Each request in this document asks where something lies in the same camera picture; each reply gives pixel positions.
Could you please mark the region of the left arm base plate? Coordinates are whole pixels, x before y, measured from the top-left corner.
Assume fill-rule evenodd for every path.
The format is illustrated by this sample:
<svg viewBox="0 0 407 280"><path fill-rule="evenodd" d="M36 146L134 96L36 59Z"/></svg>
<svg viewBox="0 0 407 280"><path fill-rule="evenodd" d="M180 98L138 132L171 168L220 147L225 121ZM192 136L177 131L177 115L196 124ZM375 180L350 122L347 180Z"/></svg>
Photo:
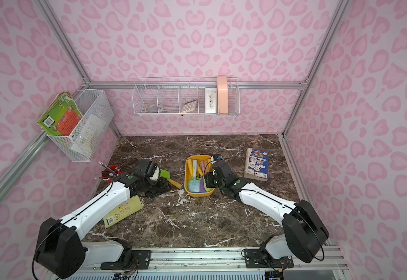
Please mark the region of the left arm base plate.
<svg viewBox="0 0 407 280"><path fill-rule="evenodd" d="M125 248L120 258L115 262L103 262L100 270L147 270L149 268L151 250L132 250Z"/></svg>

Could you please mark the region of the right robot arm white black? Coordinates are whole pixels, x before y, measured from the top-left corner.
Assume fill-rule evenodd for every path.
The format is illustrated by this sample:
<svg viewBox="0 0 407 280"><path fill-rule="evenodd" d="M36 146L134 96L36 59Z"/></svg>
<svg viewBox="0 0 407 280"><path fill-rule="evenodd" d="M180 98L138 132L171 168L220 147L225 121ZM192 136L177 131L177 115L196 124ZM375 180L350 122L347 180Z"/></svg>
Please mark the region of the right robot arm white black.
<svg viewBox="0 0 407 280"><path fill-rule="evenodd" d="M329 238L326 226L306 200L289 201L258 187L252 180L238 177L223 159L205 168L203 179L208 187L219 189L221 194L245 205L256 208L271 217L283 228L282 235L272 235L261 243L259 252L250 257L256 263L273 267L273 263L293 256L304 263L318 258Z"/></svg>

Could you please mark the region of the light blue plastic shovel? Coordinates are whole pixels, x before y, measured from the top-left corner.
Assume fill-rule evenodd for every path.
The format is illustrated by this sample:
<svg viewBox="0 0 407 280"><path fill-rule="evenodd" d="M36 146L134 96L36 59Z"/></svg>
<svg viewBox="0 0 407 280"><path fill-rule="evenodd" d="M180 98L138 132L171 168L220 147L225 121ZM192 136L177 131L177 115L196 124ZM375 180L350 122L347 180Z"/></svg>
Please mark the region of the light blue plastic shovel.
<svg viewBox="0 0 407 280"><path fill-rule="evenodd" d="M192 167L193 167L193 176L191 177L190 181L188 182L188 190L191 193L198 193L199 192L199 180L197 178L197 160L191 160Z"/></svg>

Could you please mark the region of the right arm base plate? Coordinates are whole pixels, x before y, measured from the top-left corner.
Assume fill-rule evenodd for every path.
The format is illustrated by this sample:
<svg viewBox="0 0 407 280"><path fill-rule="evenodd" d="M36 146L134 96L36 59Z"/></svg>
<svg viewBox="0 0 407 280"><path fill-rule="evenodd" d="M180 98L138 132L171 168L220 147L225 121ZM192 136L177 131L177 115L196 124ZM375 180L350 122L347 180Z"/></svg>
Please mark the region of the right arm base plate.
<svg viewBox="0 0 407 280"><path fill-rule="evenodd" d="M294 267L291 256L273 259L265 251L260 249L245 248L241 251L241 256L245 260L246 268L272 268L283 271Z"/></svg>

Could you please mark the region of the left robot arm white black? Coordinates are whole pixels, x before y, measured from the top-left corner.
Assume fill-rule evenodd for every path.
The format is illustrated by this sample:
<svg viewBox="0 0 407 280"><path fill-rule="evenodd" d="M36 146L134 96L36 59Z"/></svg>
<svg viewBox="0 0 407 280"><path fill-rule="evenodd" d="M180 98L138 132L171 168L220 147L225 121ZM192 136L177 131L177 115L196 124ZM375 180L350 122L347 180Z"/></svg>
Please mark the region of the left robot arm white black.
<svg viewBox="0 0 407 280"><path fill-rule="evenodd" d="M109 185L89 202L60 219L48 218L40 226L33 264L67 279L83 268L119 271L120 279L136 277L149 267L151 251L133 250L123 240L84 242L85 236L119 205L141 193L168 191L158 164L142 159L128 173L113 174Z"/></svg>

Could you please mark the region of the purple shovel pink handle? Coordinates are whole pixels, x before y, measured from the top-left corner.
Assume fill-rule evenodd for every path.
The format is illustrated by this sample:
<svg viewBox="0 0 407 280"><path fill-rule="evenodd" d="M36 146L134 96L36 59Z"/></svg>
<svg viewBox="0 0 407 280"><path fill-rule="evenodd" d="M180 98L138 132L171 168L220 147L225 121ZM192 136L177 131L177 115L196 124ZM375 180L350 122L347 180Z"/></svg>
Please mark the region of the purple shovel pink handle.
<svg viewBox="0 0 407 280"><path fill-rule="evenodd" d="M205 180L204 180L204 173L203 170L201 168L201 162L198 162L197 164L197 173L198 173L198 179L199 179L199 192L200 193L206 193L206 189L205 189Z"/></svg>

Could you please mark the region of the yellow plastic storage box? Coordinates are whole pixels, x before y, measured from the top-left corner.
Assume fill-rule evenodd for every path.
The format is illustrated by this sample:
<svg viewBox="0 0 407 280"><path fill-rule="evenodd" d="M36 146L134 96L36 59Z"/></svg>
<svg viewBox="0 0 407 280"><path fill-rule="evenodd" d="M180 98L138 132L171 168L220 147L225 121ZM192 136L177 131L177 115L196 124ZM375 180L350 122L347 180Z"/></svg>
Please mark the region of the yellow plastic storage box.
<svg viewBox="0 0 407 280"><path fill-rule="evenodd" d="M205 171L205 166L207 164L207 159L212 157L209 155L194 155L194 156L190 156L188 159L190 160L197 160L197 162L201 162L201 168L203 170L204 175L207 173ZM210 172L212 172L212 163L210 164ZM185 179L184 179L184 189L185 191L191 196L191 197L208 197L211 196L213 194L214 191L211 192L197 192L197 193L192 193L188 190L188 182L190 181L191 177L189 175L189 171L187 169L187 161L185 163Z"/></svg>

